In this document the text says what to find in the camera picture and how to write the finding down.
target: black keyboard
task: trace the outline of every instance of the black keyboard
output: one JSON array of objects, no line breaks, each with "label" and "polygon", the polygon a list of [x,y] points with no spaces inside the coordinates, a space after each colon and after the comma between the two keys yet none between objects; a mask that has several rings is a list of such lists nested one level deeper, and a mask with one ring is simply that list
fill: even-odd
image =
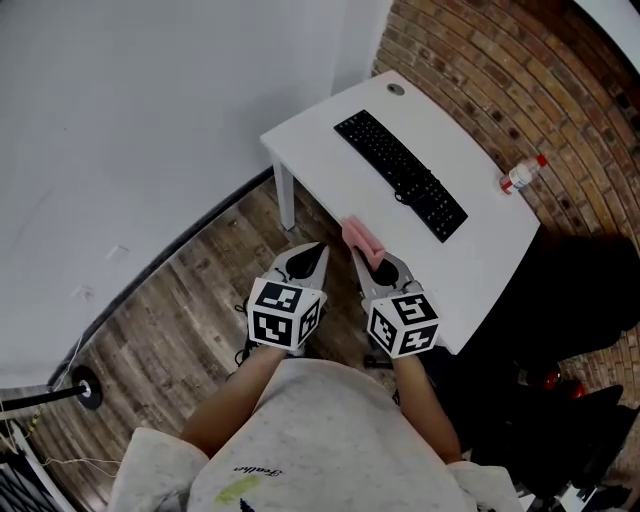
[{"label": "black keyboard", "polygon": [[378,171],[396,199],[444,242],[467,218],[462,207],[413,153],[366,110],[334,126],[335,130]]}]

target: floorboard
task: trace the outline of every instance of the floorboard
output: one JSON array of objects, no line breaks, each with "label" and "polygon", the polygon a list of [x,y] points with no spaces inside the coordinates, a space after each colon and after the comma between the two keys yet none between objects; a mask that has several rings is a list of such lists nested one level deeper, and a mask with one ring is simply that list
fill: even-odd
[{"label": "floorboard", "polygon": [[[301,243],[322,241],[332,250],[328,314],[311,350],[361,368],[369,351],[365,315],[339,226],[302,189],[296,190],[296,215],[297,226],[283,231],[270,179],[174,254],[118,307],[76,359],[98,374],[103,405],[95,412],[75,399],[46,406],[30,438],[36,452],[59,460],[121,460],[137,427],[179,433],[198,403],[236,368],[246,321],[234,306],[242,304],[275,255]],[[390,372],[367,373],[392,388]],[[107,472],[117,468],[98,465]],[[106,509],[111,478],[83,463],[49,468],[80,507]]]}]

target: white t-shirt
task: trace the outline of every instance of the white t-shirt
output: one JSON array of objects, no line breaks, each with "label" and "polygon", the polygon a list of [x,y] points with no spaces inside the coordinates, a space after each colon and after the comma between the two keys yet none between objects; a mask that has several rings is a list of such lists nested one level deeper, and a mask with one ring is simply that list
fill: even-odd
[{"label": "white t-shirt", "polygon": [[209,460],[136,430],[108,510],[522,512],[504,468],[446,466],[366,375],[283,361],[249,421]]}]

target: black pole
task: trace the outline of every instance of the black pole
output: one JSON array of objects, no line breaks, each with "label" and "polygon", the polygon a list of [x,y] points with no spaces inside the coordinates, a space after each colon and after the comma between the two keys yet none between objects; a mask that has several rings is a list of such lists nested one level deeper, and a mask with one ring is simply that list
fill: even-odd
[{"label": "black pole", "polygon": [[25,407],[33,407],[34,405],[46,404],[47,402],[55,402],[56,400],[62,400],[63,398],[69,398],[70,396],[81,395],[86,391],[87,388],[85,386],[73,386],[72,388],[61,389],[60,391],[53,391],[42,395],[27,396],[24,398],[16,398],[15,400],[3,401],[2,408],[5,411],[14,411]]}]

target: desk leg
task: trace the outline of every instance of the desk leg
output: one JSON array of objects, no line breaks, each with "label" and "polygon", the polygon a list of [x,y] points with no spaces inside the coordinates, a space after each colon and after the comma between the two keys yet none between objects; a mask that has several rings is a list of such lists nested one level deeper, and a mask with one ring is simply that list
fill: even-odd
[{"label": "desk leg", "polygon": [[282,165],[277,157],[271,157],[273,173],[276,177],[276,189],[278,191],[278,205],[280,206],[280,221],[287,231],[296,225],[295,211],[293,208],[293,174]]}]

